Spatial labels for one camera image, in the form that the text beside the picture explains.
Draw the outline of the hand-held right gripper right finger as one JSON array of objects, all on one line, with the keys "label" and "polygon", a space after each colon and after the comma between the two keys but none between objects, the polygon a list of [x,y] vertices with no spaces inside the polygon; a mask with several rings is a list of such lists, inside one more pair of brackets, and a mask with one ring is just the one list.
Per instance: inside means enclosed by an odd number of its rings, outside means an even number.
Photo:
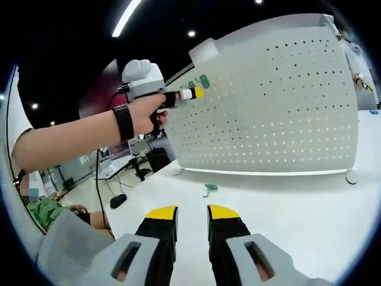
[{"label": "hand-held right gripper right finger", "polygon": [[260,234],[251,234],[234,210],[210,204],[209,260],[217,285],[332,285],[298,271],[290,254]]}]

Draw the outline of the person's left hand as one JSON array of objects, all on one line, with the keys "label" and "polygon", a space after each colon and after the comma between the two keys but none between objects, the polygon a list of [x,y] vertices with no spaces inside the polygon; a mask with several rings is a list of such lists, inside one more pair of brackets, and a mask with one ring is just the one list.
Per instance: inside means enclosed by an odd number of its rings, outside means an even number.
[{"label": "person's left hand", "polygon": [[147,97],[138,98],[128,105],[135,136],[153,131],[154,124],[152,123],[150,116],[165,101],[166,97],[163,94],[153,94]]}]

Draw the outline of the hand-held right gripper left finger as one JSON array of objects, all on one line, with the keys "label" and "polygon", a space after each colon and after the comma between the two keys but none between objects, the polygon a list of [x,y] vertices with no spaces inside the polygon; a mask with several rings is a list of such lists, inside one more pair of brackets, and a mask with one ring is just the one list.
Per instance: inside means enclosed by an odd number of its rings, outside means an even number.
[{"label": "hand-held right gripper left finger", "polygon": [[169,285],[176,261],[177,206],[149,212],[135,234],[97,254],[86,285]]}]

